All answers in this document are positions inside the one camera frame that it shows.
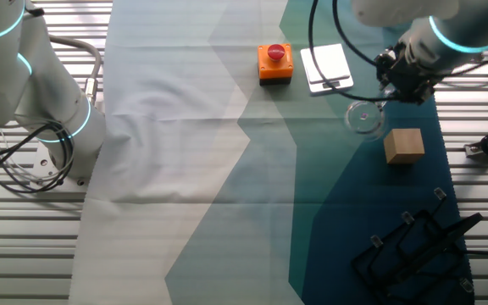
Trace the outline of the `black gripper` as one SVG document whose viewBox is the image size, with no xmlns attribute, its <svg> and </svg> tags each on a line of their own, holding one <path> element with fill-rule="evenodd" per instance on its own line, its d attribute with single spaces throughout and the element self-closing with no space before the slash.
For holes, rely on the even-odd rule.
<svg viewBox="0 0 488 305">
<path fill-rule="evenodd" d="M 388 47 L 375 59 L 381 103 L 396 101 L 421 105 L 434 93 L 435 77 L 406 58 L 406 44 Z"/>
</svg>

